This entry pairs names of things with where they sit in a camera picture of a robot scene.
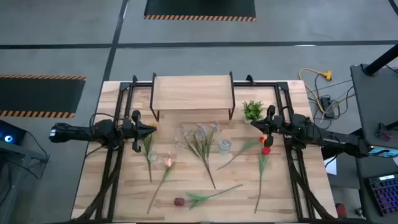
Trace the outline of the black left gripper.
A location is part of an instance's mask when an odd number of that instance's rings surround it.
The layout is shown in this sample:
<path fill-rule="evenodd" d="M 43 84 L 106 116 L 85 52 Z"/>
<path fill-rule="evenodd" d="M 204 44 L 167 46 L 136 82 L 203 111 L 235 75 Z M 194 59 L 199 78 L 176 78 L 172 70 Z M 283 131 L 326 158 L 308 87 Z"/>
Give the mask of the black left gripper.
<path fill-rule="evenodd" d="M 122 131 L 125 139 L 133 139 L 132 150 L 141 152 L 139 141 L 142 141 L 156 131 L 156 124 L 144 124 L 141 122 L 141 113 L 134 110 L 131 120 L 125 119 L 122 125 Z"/>

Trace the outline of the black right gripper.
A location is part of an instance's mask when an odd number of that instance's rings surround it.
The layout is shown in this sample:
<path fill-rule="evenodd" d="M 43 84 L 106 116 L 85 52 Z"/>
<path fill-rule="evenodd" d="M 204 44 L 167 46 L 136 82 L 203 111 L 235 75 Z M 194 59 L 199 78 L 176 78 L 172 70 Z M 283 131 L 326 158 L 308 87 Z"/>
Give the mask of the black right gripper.
<path fill-rule="evenodd" d="M 260 130 L 262 134 L 266 135 L 266 140 L 264 142 L 265 147 L 271 147 L 274 142 L 274 137 L 272 133 L 280 133 L 279 129 L 282 128 L 282 117 L 275 115 L 275 106 L 270 105 L 267 109 L 266 118 L 259 121 L 251 121 L 251 125 Z"/>

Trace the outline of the orange artificial tulip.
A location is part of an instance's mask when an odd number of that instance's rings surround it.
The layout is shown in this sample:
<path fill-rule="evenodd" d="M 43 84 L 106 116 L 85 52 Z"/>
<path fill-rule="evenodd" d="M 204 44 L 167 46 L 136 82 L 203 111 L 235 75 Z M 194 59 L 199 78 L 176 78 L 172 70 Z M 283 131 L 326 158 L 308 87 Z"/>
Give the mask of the orange artificial tulip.
<path fill-rule="evenodd" d="M 258 140 L 248 140 L 246 141 L 243 146 L 241 147 L 241 149 L 239 150 L 239 152 L 237 152 L 227 163 L 225 163 L 224 165 L 222 165 L 221 167 L 217 168 L 217 170 L 220 170 L 226 166 L 228 166 L 233 160 L 235 160 L 235 158 L 237 158 L 238 156 L 240 156 L 242 153 L 246 152 L 248 149 L 257 146 L 259 144 L 264 144 L 267 141 L 267 136 L 262 135 L 259 137 Z"/>

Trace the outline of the pink artificial tulip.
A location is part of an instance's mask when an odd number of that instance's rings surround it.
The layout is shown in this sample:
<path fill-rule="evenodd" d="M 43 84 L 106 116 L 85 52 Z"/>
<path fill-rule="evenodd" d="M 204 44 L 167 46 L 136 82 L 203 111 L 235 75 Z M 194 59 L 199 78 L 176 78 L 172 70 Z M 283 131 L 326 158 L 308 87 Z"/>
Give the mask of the pink artificial tulip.
<path fill-rule="evenodd" d="M 156 198 L 161 186 L 167 180 L 167 177 L 169 176 L 170 172 L 174 168 L 175 159 L 169 154 L 168 158 L 166 158 L 166 160 L 164 162 L 164 165 L 165 165 L 165 169 L 164 169 L 163 176 L 162 176 L 162 178 L 161 178 L 161 180 L 160 180 L 160 182 L 159 182 L 159 184 L 158 184 L 158 186 L 157 186 L 157 188 L 156 188 L 156 190 L 155 190 L 155 192 L 153 194 L 153 197 L 152 197 L 152 199 L 151 199 L 151 201 L 149 203 L 149 206 L 148 206 L 148 209 L 147 209 L 147 214 L 149 214 L 149 212 L 150 212 L 150 210 L 152 208 L 152 205 L 154 203 L 154 200 L 155 200 L 155 198 Z"/>

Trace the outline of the orchid spray with grass leaves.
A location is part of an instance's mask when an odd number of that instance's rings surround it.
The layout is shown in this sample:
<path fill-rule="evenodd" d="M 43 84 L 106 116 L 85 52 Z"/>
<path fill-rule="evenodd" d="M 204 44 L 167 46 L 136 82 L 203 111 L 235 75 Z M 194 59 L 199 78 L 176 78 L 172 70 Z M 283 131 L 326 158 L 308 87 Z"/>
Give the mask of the orchid spray with grass leaves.
<path fill-rule="evenodd" d="M 190 151 L 202 161 L 214 189 L 216 189 L 216 185 L 211 174 L 209 158 L 211 146 L 214 143 L 215 135 L 218 130 L 219 123 L 217 122 L 211 123 L 209 129 L 202 124 L 198 124 L 197 129 L 185 129 L 181 126 L 178 132 L 182 136 L 183 141 L 180 141 L 179 138 L 175 138 L 177 147 L 182 147 Z"/>

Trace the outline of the wooden shelf with black legs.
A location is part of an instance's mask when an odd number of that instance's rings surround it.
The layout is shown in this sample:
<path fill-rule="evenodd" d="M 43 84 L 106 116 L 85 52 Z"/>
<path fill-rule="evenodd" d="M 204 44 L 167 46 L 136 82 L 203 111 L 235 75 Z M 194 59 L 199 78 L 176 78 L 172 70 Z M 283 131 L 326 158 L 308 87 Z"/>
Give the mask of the wooden shelf with black legs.
<path fill-rule="evenodd" d="M 236 107 L 233 73 L 227 75 L 158 76 L 152 74 L 149 108 L 156 121 L 161 111 L 228 110 Z"/>

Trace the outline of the green leaf stem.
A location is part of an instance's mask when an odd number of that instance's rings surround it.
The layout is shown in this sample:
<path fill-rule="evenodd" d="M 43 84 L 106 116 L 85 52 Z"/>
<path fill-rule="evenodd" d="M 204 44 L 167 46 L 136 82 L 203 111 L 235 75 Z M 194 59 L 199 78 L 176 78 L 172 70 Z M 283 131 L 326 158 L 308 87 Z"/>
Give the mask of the green leaf stem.
<path fill-rule="evenodd" d="M 156 154 L 152 152 L 152 143 L 153 143 L 154 134 L 149 134 L 143 140 L 144 145 L 144 155 L 146 157 L 148 171 L 149 171 L 149 180 L 152 182 L 152 157 L 156 157 Z"/>

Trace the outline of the green plant in white pot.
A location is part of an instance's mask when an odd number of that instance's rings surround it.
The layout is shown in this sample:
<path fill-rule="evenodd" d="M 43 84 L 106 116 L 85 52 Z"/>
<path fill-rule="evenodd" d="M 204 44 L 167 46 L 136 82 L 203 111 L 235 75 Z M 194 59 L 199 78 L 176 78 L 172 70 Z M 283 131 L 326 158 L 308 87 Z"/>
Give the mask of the green plant in white pot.
<path fill-rule="evenodd" d="M 243 113 L 245 122 L 258 121 L 263 119 L 262 112 L 264 104 L 262 101 L 244 101 L 243 102 Z"/>

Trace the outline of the black power strip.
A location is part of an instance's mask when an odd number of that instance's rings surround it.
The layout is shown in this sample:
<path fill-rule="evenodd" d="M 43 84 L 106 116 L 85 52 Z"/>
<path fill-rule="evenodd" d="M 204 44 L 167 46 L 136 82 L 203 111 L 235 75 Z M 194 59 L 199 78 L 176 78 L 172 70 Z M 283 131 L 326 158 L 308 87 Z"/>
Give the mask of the black power strip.
<path fill-rule="evenodd" d="M 323 96 L 320 98 L 320 104 L 323 109 L 323 115 L 325 118 L 333 119 L 335 113 L 333 111 L 332 100 L 329 96 Z"/>

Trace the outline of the dark red artificial tulip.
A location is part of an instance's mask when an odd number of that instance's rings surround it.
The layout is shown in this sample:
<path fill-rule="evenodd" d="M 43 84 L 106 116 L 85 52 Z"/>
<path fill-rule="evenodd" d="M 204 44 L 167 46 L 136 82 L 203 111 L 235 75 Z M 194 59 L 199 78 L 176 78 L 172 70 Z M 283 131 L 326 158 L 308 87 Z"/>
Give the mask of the dark red artificial tulip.
<path fill-rule="evenodd" d="M 211 194 L 211 195 L 198 195 L 198 194 L 193 194 L 191 192 L 187 192 L 186 196 L 188 197 L 187 199 L 182 198 L 182 197 L 177 197 L 174 199 L 174 205 L 176 207 L 184 207 L 186 205 L 188 205 L 188 208 L 191 210 L 195 207 L 198 207 L 202 204 L 204 204 L 207 200 L 209 200 L 210 198 L 219 196 L 221 194 L 224 194 L 226 192 L 229 192 L 233 189 L 236 189 L 238 187 L 242 187 L 242 184 L 236 185 L 234 187 L 230 187 L 228 189 L 222 190 L 220 192 L 217 192 L 215 194 Z"/>

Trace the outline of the white paper sheet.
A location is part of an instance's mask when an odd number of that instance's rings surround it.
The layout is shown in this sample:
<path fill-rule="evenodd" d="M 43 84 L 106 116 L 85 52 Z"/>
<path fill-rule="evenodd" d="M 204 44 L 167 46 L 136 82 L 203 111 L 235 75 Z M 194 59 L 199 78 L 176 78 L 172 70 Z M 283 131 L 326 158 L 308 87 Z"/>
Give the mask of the white paper sheet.
<path fill-rule="evenodd" d="M 326 173 L 330 175 L 337 175 L 336 156 L 324 160 Z"/>

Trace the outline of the black striped-edge floor mat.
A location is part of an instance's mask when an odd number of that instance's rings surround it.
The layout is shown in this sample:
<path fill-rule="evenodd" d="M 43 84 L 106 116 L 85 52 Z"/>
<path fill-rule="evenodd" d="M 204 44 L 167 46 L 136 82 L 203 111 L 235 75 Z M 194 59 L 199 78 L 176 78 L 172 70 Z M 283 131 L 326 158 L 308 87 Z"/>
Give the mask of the black striped-edge floor mat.
<path fill-rule="evenodd" d="M 147 0 L 144 19 L 257 21 L 254 0 Z"/>
<path fill-rule="evenodd" d="M 86 77 L 0 75 L 0 117 L 72 119 Z"/>

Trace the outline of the dark grey side desk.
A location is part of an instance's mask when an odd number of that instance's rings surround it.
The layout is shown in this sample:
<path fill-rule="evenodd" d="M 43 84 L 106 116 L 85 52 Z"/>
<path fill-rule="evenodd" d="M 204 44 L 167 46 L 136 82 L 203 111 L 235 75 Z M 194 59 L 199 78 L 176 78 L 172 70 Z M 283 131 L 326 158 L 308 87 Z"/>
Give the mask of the dark grey side desk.
<path fill-rule="evenodd" d="M 398 73 L 382 68 L 370 77 L 359 65 L 350 71 L 364 139 L 371 146 L 398 148 L 398 127 L 387 132 L 391 140 L 377 136 L 380 123 L 398 122 Z"/>

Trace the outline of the glass-sided computer case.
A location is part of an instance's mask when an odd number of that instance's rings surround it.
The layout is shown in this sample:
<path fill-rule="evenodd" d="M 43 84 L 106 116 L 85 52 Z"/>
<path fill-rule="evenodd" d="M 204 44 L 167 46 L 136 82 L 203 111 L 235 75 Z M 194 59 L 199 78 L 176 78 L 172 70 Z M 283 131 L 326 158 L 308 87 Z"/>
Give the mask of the glass-sided computer case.
<path fill-rule="evenodd" d="M 35 151 L 25 142 L 26 134 L 40 152 Z M 49 154 L 31 132 L 0 119 L 0 160 L 41 180 L 49 159 Z"/>

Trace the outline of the black desk pole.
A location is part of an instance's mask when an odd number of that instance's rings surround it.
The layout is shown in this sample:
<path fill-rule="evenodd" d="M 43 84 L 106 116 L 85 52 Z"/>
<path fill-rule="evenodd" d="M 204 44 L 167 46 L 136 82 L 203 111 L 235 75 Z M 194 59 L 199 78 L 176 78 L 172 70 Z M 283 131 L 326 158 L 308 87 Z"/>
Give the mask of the black desk pole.
<path fill-rule="evenodd" d="M 382 67 L 385 67 L 389 62 L 398 57 L 398 44 L 395 44 L 387 52 L 375 59 L 369 65 L 362 65 L 363 72 L 370 77 L 373 77 Z"/>

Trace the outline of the backlit computer keyboard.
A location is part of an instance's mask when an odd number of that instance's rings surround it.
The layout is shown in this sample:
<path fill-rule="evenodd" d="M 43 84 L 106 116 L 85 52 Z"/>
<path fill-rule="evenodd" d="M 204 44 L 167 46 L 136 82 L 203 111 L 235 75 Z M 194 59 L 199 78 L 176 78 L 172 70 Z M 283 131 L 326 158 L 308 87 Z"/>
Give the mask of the backlit computer keyboard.
<path fill-rule="evenodd" d="M 398 214 L 398 173 L 366 180 L 381 216 Z"/>

